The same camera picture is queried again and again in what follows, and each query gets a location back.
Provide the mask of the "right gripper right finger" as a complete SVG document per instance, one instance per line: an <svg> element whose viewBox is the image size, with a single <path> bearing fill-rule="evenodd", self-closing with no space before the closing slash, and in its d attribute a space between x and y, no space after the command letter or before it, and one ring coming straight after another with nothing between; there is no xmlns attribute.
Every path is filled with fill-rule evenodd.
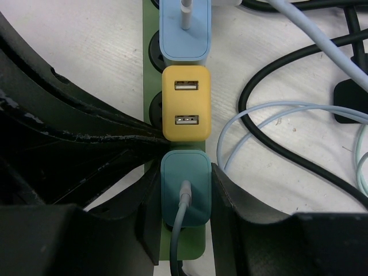
<svg viewBox="0 0 368 276"><path fill-rule="evenodd" d="M367 214L286 214L212 166L217 275L366 275Z"/></svg>

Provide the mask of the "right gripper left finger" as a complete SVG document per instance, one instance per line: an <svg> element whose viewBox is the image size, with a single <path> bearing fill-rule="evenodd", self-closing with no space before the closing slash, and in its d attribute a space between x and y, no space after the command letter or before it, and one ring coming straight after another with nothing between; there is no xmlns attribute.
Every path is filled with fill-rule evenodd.
<svg viewBox="0 0 368 276"><path fill-rule="evenodd" d="M1 159L2 275L152 275L160 153Z"/></svg>

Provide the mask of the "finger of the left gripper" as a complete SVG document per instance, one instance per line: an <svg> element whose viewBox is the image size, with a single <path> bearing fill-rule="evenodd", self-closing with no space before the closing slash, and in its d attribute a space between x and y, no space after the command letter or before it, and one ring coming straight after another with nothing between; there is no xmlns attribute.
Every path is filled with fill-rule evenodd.
<svg viewBox="0 0 368 276"><path fill-rule="evenodd" d="M1 18L1 198L86 206L168 151L161 131L59 75Z"/></svg>

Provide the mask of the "green power strip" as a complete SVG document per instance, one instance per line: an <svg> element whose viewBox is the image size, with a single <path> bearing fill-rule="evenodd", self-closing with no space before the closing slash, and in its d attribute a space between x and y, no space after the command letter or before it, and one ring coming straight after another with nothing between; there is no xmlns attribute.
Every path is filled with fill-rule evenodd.
<svg viewBox="0 0 368 276"><path fill-rule="evenodd" d="M143 102L144 121L162 129L162 72L164 58L159 48L159 1L143 0ZM206 226L184 228L178 243L178 259L195 260L206 249Z"/></svg>

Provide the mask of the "teal charger plug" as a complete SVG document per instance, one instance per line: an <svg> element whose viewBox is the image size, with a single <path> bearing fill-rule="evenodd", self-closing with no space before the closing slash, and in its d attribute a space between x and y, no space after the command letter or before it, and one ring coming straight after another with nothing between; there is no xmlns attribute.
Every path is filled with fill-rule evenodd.
<svg viewBox="0 0 368 276"><path fill-rule="evenodd" d="M200 227L210 219L212 207L212 167L204 151L173 150L160 165L163 221L174 225L179 206L187 201L184 228Z"/></svg>

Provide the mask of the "yellow usb charger plug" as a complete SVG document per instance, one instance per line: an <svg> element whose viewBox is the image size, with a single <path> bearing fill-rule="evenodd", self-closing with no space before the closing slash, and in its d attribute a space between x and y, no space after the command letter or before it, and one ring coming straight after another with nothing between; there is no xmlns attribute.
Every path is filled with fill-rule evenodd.
<svg viewBox="0 0 368 276"><path fill-rule="evenodd" d="M206 140L212 131L211 75L205 66L168 66L162 73L162 126L169 141Z"/></svg>

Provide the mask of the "light blue charger plug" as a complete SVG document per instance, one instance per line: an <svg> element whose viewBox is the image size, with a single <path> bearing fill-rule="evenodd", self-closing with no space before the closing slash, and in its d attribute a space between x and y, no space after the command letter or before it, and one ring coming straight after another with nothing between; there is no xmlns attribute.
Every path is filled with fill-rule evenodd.
<svg viewBox="0 0 368 276"><path fill-rule="evenodd" d="M211 46L211 1L160 1L159 46L167 66L206 63Z"/></svg>

